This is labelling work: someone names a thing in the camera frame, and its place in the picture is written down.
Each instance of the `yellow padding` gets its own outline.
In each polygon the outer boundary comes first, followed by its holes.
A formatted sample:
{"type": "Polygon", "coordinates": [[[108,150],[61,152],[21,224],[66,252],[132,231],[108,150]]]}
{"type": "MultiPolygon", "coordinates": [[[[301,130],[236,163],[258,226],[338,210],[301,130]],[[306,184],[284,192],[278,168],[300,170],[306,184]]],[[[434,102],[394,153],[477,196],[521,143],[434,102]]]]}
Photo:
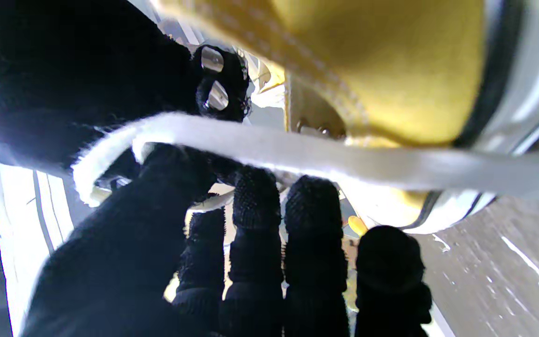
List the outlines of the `yellow padding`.
{"type": "Polygon", "coordinates": [[[482,0],[158,0],[293,71],[342,117],[349,143],[373,134],[446,145],[481,80],[482,0]]]}
{"type": "Polygon", "coordinates": [[[363,222],[360,217],[355,215],[349,216],[349,227],[351,230],[353,230],[353,232],[355,232],[355,234],[359,236],[363,236],[368,231],[365,222],[363,222]]]}

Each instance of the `white line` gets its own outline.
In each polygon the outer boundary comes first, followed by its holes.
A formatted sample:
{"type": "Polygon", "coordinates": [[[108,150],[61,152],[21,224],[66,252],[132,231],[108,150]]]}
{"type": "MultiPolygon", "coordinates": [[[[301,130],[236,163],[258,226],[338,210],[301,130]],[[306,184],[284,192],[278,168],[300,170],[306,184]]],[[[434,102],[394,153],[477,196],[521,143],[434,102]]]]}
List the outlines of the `white line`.
{"type": "Polygon", "coordinates": [[[442,316],[442,312],[438,309],[436,303],[432,303],[430,310],[432,322],[430,324],[422,324],[423,330],[426,331],[429,337],[455,337],[455,333],[442,316]]]}
{"type": "Polygon", "coordinates": [[[442,248],[442,252],[447,252],[451,250],[451,246],[449,246],[446,242],[444,242],[443,239],[440,239],[438,235],[432,234],[432,236],[434,237],[434,241],[444,244],[444,248],[442,248]]]}
{"type": "Polygon", "coordinates": [[[520,251],[517,246],[515,246],[511,241],[509,241],[509,239],[507,239],[506,237],[504,236],[501,236],[501,239],[504,241],[504,243],[507,244],[507,246],[509,246],[509,248],[511,249],[511,251],[514,251],[515,253],[517,253],[518,256],[520,256],[523,261],[531,268],[533,269],[533,271],[535,271],[538,276],[539,276],[539,268],[535,265],[535,263],[532,262],[532,260],[530,260],[530,258],[527,257],[526,254],[524,254],[524,252],[520,251]]]}
{"type": "Polygon", "coordinates": [[[74,226],[70,210],[68,208],[68,199],[66,198],[66,190],[64,189],[64,181],[59,177],[47,175],[49,186],[51,187],[51,198],[53,200],[53,210],[58,219],[59,229],[62,232],[62,239],[66,241],[74,226]]]}
{"type": "Polygon", "coordinates": [[[188,23],[184,22],[184,20],[178,20],[178,23],[180,24],[180,28],[182,28],[182,32],[184,32],[184,36],[186,36],[186,39],[189,41],[189,43],[194,45],[201,44],[202,41],[199,41],[199,39],[197,39],[195,32],[188,23]]]}
{"type": "Polygon", "coordinates": [[[49,232],[49,238],[54,249],[64,242],[62,233],[59,230],[59,224],[56,220],[56,214],[53,210],[53,203],[51,202],[51,191],[49,190],[49,184],[47,182],[47,174],[36,171],[36,177],[39,181],[39,192],[41,193],[41,206],[43,207],[43,218],[45,219],[45,225],[47,226],[47,232],[49,232]]]}

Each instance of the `glove finger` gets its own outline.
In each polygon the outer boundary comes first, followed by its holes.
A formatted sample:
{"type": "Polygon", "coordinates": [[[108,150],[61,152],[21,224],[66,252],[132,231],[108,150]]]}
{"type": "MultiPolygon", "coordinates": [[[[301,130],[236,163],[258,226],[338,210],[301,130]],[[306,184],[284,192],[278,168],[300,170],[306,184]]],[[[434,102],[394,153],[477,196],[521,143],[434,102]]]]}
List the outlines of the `glove finger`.
{"type": "Polygon", "coordinates": [[[289,284],[284,335],[348,336],[342,297],[347,262],[338,191],[329,181],[302,177],[291,187],[284,221],[288,231],[284,267],[289,284]]]}
{"type": "Polygon", "coordinates": [[[223,208],[192,216],[186,248],[180,257],[180,284],[172,301],[178,311],[193,317],[210,331],[219,328],[218,309],[224,288],[224,234],[223,208]]]}

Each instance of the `white strap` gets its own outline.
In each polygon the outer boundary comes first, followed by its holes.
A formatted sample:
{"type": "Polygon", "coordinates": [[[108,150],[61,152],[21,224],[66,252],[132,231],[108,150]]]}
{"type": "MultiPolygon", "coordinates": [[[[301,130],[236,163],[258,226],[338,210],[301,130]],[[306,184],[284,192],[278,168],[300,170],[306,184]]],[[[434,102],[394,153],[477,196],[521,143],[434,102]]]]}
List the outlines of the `white strap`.
{"type": "Polygon", "coordinates": [[[327,139],[178,113],[160,113],[132,122],[97,141],[73,166],[81,197],[88,199],[96,179],[130,145],[137,159],[144,160],[147,143],[185,145],[252,166],[336,182],[354,181],[402,190],[479,190],[539,199],[539,154],[361,149],[327,139]]]}

